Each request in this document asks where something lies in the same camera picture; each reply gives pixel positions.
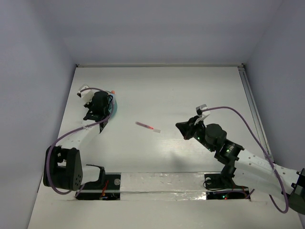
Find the green round pen holder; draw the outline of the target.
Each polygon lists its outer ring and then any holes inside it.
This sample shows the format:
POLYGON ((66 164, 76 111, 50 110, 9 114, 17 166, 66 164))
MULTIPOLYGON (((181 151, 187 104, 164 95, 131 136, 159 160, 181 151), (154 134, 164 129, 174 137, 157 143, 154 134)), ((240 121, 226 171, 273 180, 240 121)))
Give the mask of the green round pen holder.
POLYGON ((116 94, 112 94, 111 91, 108 92, 109 93, 109 113, 111 114, 110 119, 113 119, 117 109, 118 109, 118 105, 117 105, 117 100, 116 100, 116 94))

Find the pink gel pen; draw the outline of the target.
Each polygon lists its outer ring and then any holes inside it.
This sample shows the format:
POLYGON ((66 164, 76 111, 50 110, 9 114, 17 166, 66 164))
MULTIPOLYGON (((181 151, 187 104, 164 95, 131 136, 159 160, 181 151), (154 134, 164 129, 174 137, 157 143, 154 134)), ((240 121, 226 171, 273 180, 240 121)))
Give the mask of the pink gel pen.
POLYGON ((140 123, 140 122, 135 122, 135 124, 138 125, 138 126, 150 129, 150 130, 154 130, 154 128, 152 126, 149 126, 149 125, 146 125, 146 124, 143 124, 143 123, 140 123))

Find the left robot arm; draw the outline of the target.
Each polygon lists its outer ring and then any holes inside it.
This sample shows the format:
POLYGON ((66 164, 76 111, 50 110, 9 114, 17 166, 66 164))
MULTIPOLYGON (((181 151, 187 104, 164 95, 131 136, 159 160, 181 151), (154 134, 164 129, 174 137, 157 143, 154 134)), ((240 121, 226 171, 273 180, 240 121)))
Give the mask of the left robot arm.
POLYGON ((84 149, 99 135, 117 109, 115 91, 81 87, 77 95, 87 113, 81 126, 59 137, 47 150, 43 184, 60 195, 84 189, 102 189, 106 185, 103 166, 84 164, 84 149))

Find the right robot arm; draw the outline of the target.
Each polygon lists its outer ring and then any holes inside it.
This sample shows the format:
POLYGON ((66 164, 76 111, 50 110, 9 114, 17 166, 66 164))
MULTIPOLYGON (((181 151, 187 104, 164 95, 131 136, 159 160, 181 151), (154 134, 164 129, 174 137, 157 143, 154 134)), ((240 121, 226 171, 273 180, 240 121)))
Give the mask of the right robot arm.
POLYGON ((214 158, 224 165, 216 174, 206 174, 205 186, 211 191, 234 187, 249 187, 274 198, 288 201, 292 210, 305 213, 305 171, 297 171, 270 164, 241 145, 226 138, 227 133, 218 124, 204 125, 197 116, 187 122, 176 123, 185 140, 194 138, 214 158))

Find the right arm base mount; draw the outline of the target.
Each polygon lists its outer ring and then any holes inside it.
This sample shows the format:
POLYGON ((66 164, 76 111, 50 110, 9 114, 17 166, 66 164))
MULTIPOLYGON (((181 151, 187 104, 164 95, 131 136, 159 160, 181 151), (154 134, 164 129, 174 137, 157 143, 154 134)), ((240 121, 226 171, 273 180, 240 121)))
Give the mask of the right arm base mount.
POLYGON ((249 199, 248 187, 236 185, 231 178, 220 173, 204 175, 203 187, 206 190, 207 200, 249 199))

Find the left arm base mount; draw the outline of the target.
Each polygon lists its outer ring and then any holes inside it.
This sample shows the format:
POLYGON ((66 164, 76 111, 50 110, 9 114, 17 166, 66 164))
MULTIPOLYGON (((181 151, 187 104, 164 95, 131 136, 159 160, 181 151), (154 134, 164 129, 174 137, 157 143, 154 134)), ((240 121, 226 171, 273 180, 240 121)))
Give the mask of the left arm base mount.
POLYGON ((74 197, 77 200, 120 200, 120 187, 121 173, 106 173, 102 166, 87 164, 74 197))

